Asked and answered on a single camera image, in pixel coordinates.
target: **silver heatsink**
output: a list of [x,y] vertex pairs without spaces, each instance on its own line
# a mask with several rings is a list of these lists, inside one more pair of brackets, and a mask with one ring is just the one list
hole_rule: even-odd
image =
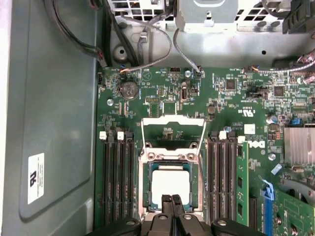
[[284,159],[291,165],[315,164],[315,128],[284,128]]

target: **white slot latch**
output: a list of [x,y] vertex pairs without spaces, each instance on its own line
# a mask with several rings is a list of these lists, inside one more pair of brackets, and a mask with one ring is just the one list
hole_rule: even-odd
[[123,131],[117,132],[117,140],[124,140],[124,133]]
[[220,133],[219,133],[219,139],[220,139],[220,140],[226,139],[226,131],[220,131]]
[[243,142],[245,142],[245,139],[246,139],[245,136],[238,136],[237,137],[237,143],[242,144]]
[[107,139],[106,131],[100,131],[99,132],[99,139],[101,139],[101,140],[106,140]]

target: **metal panel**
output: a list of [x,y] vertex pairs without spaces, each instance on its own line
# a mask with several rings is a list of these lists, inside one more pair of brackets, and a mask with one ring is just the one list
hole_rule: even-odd
[[[89,2],[59,2],[70,29],[93,44]],[[56,34],[42,1],[14,1],[11,32],[2,235],[85,235],[93,226],[95,60]],[[44,195],[28,205],[28,157],[42,152]]]
[[315,128],[284,128],[284,151],[291,165],[315,164]]

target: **blue connector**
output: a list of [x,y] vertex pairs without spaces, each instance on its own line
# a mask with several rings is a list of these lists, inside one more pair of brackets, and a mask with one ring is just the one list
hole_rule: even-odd
[[272,235],[272,201],[265,199],[264,201],[264,233],[267,236]]

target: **ram slot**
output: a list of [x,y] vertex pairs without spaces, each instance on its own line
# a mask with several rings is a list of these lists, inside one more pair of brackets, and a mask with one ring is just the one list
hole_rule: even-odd
[[228,143],[228,218],[235,220],[236,218],[236,155],[237,144],[236,139],[229,139]]
[[109,137],[109,142],[104,144],[104,166],[105,166],[105,173],[104,173],[104,224],[108,225],[114,221],[113,214],[114,214],[114,172],[113,165],[115,159],[115,149],[116,143],[114,143],[114,138]]
[[125,195],[125,186],[126,186],[126,141],[120,141],[120,219],[126,217],[126,210],[125,210],[125,202],[126,202],[126,195]]
[[221,144],[216,142],[215,145],[215,199],[214,199],[214,218],[218,219],[220,217],[220,188],[221,188],[221,179],[220,179],[220,169],[221,169]]
[[134,137],[132,133],[126,134],[126,143],[129,159],[128,216],[132,217],[134,200]]
[[225,141],[220,143],[221,155],[220,155],[220,172],[219,172],[219,181],[220,181],[220,218],[227,217],[227,159],[228,159],[228,144]]
[[215,171],[215,162],[214,162],[214,157],[216,155],[216,142],[212,141],[210,138],[208,138],[208,198],[209,198],[209,204],[210,204],[210,221],[212,222],[215,217],[214,217],[214,210],[215,209],[215,201],[214,201],[214,188],[215,188],[215,178],[214,178],[214,171]]

